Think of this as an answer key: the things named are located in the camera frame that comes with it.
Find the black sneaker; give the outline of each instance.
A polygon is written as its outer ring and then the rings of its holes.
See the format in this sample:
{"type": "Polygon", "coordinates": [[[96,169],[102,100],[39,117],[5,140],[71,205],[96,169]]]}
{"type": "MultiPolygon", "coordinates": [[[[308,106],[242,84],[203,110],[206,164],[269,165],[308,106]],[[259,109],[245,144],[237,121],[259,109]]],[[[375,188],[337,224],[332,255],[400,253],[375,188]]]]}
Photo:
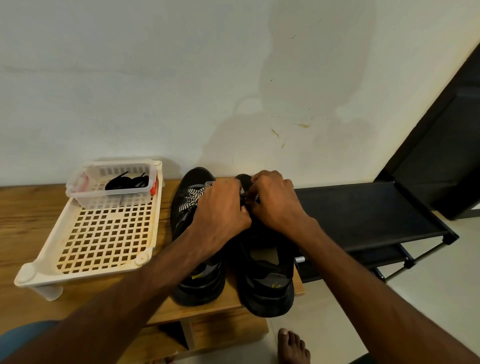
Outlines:
{"type": "MultiPolygon", "coordinates": [[[[198,198],[205,186],[211,185],[215,177],[205,168],[196,167],[185,174],[175,192],[170,210],[172,241],[175,243],[190,226],[197,209],[198,198]]],[[[201,263],[174,290],[172,299],[182,306],[199,306],[214,301],[225,286],[225,269],[222,253],[218,252],[201,263]]]]}
{"type": "MultiPolygon", "coordinates": [[[[251,176],[241,174],[236,178],[248,192],[251,176]]],[[[240,300],[256,316],[281,316],[293,305],[294,244],[250,216],[252,226],[228,243],[240,300]]]]}

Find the hand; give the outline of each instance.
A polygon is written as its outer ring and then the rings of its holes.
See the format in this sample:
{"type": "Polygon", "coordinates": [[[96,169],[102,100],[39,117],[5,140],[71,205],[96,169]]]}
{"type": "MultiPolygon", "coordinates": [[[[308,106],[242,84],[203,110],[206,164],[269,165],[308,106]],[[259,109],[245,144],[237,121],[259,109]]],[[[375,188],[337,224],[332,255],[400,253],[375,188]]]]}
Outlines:
{"type": "Polygon", "coordinates": [[[300,204],[291,180],[284,180],[276,170],[263,170],[252,177],[247,204],[252,213],[266,226],[292,238],[299,222],[311,219],[300,204]],[[259,195],[260,203],[253,201],[259,195]]]}
{"type": "Polygon", "coordinates": [[[248,229],[252,219],[245,206],[240,209],[240,181],[213,182],[205,188],[191,226],[208,236],[210,253],[219,251],[227,241],[248,229]]]}

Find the floor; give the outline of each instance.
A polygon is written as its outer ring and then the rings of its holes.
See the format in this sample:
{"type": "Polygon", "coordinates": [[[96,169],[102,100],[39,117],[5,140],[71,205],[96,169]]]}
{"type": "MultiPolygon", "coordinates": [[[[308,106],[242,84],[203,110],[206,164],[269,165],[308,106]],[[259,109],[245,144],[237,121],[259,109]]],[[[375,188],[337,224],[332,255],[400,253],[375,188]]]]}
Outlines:
{"type": "MultiPolygon", "coordinates": [[[[480,218],[446,221],[460,239],[389,282],[403,298],[480,355],[480,218]]],[[[438,238],[404,244],[418,256],[438,238]]],[[[387,276],[401,267],[381,268],[387,276]]],[[[184,360],[178,364],[276,363],[276,333],[285,327],[297,332],[312,353],[312,363],[348,364],[367,350],[323,281],[305,284],[284,316],[269,320],[263,340],[184,360]]]]}

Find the white plastic tray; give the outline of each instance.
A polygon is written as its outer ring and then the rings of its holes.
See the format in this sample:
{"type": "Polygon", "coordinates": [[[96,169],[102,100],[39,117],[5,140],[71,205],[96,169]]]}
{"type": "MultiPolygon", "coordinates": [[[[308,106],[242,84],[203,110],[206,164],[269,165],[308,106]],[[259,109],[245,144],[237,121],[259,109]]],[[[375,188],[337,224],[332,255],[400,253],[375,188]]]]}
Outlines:
{"type": "Polygon", "coordinates": [[[163,184],[162,162],[155,165],[156,194],[148,203],[85,210],[70,198],[38,257],[20,268],[15,285],[52,301],[63,291],[58,283],[127,272],[148,262],[156,245],[163,184]]]}

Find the black and white shoelace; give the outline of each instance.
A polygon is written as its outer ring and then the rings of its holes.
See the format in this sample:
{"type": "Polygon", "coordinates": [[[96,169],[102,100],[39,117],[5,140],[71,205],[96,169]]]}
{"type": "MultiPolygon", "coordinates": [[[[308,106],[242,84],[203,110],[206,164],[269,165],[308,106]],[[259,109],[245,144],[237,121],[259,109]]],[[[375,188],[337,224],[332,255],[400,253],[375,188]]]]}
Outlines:
{"type": "MultiPolygon", "coordinates": [[[[189,188],[187,190],[188,196],[185,196],[187,202],[185,202],[183,205],[179,207],[179,212],[183,212],[185,210],[188,210],[191,207],[197,206],[198,205],[198,199],[204,194],[205,188],[212,187],[213,181],[208,181],[205,182],[205,186],[199,189],[195,188],[189,188]]],[[[240,197],[245,196],[245,191],[243,187],[240,189],[240,197]]]]}

